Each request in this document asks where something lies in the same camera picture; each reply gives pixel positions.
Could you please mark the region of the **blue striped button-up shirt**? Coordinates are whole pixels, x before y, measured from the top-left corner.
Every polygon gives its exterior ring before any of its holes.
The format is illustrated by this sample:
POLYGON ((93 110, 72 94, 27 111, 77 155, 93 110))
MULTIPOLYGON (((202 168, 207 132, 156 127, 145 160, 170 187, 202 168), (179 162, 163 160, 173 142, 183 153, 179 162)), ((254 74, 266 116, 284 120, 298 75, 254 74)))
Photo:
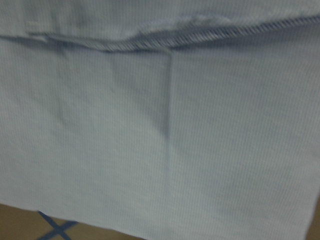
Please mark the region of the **blue striped button-up shirt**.
POLYGON ((2 204, 302 240, 319 194, 319 1, 1 1, 2 204))

